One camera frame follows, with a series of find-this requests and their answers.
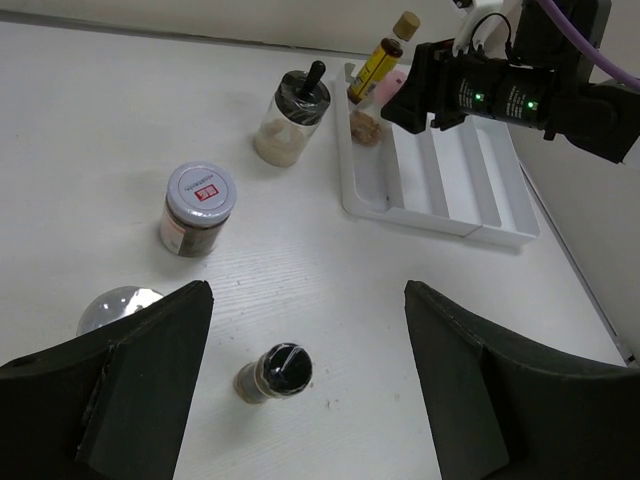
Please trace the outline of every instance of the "bottle cap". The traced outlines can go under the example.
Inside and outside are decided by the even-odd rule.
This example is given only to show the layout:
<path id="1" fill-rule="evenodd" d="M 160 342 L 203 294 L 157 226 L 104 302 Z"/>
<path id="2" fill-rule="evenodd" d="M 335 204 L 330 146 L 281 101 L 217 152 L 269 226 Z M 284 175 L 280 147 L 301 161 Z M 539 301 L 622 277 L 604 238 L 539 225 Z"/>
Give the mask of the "bottle cap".
<path id="1" fill-rule="evenodd" d="M 225 170 L 206 162 L 185 163 L 173 172 L 167 204 L 173 214 L 194 227 L 214 227 L 231 215 L 236 185 Z"/>
<path id="2" fill-rule="evenodd" d="M 398 38 L 408 42 L 418 28 L 420 28 L 420 19 L 418 16 L 412 12 L 404 12 L 400 20 L 398 20 L 398 23 L 396 23 L 396 26 L 393 27 L 393 33 L 395 33 Z"/>

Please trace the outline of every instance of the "metal bracket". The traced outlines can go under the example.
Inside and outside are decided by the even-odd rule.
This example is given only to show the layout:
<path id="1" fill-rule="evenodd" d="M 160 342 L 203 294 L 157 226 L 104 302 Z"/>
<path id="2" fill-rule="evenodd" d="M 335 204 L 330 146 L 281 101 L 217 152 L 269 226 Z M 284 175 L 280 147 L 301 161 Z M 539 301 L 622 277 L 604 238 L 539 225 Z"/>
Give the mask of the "metal bracket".
<path id="1" fill-rule="evenodd" d="M 466 16 L 460 31 L 456 35 L 453 43 L 453 55 L 458 56 L 460 52 L 467 53 L 469 50 L 469 42 L 471 34 L 475 26 L 490 13 L 496 13 L 502 10 L 503 0 L 454 0 L 454 6 L 457 9 L 465 10 Z M 478 48 L 484 45 L 491 32 L 495 29 L 497 20 L 486 21 L 476 32 L 473 39 L 473 46 Z"/>

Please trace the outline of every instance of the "jar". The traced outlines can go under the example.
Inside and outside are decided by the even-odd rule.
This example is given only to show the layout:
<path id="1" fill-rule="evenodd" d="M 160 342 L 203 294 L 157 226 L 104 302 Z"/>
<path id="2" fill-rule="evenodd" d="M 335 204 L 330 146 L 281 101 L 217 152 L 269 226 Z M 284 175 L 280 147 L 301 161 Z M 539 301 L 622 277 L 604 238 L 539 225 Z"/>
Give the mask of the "jar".
<path id="1" fill-rule="evenodd" d="M 324 64 L 316 61 L 309 73 L 284 75 L 253 141 L 263 160 L 277 167 L 298 161 L 331 104 L 329 90 L 320 81 L 324 72 Z"/>
<path id="2" fill-rule="evenodd" d="M 164 295 L 150 288 L 118 287 L 96 298 L 86 308 L 76 330 L 76 336 L 84 335 L 110 323 L 128 317 L 147 308 Z"/>
<path id="3" fill-rule="evenodd" d="M 182 165 L 167 185 L 160 221 L 162 243 L 182 257 L 207 255 L 236 199 L 236 185 L 222 168 L 205 162 Z"/>
<path id="4" fill-rule="evenodd" d="M 307 387 L 311 375 L 311 357 L 306 350 L 295 343 L 281 343 L 245 365 L 235 376 L 233 387 L 245 402 L 260 404 L 270 398 L 297 395 Z"/>

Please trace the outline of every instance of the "black lid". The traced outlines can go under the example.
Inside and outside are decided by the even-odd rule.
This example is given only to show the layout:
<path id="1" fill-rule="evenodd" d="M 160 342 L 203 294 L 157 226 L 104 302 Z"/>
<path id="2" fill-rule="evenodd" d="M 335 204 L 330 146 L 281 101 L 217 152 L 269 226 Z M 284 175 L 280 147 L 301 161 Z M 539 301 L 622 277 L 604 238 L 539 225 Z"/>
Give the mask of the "black lid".
<path id="1" fill-rule="evenodd" d="M 320 123 L 331 105 L 329 90 L 320 81 L 324 71 L 324 64 L 316 61 L 309 73 L 299 70 L 285 73 L 275 94 L 276 105 L 285 117 L 298 125 Z"/>
<path id="2" fill-rule="evenodd" d="M 311 357 L 295 343 L 281 343 L 264 357 L 263 371 L 264 379 L 273 392 L 295 395 L 311 381 Z"/>

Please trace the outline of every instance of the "black cable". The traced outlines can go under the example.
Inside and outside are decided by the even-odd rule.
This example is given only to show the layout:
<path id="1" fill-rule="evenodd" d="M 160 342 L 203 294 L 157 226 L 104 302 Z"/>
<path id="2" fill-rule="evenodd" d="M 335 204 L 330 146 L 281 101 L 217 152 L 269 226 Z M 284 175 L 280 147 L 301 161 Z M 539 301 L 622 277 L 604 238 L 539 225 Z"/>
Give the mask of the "black cable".
<path id="1" fill-rule="evenodd" d="M 476 36 L 476 33 L 478 33 L 478 29 L 480 28 L 480 26 L 484 22 L 489 20 L 491 17 L 500 17 L 504 21 L 504 23 L 507 24 L 507 28 L 509 29 L 509 36 L 507 37 L 507 41 L 504 44 L 504 53 L 507 56 L 507 60 L 509 60 L 510 62 L 513 62 L 514 59 L 512 58 L 513 54 L 512 54 L 512 43 L 511 43 L 513 30 L 511 28 L 511 22 L 505 15 L 503 15 L 500 12 L 490 13 L 487 16 L 483 17 L 478 23 L 476 23 L 476 26 L 473 27 L 473 30 L 471 31 L 471 38 L 469 38 L 469 51 L 475 52 L 475 47 L 473 46 L 473 38 Z"/>

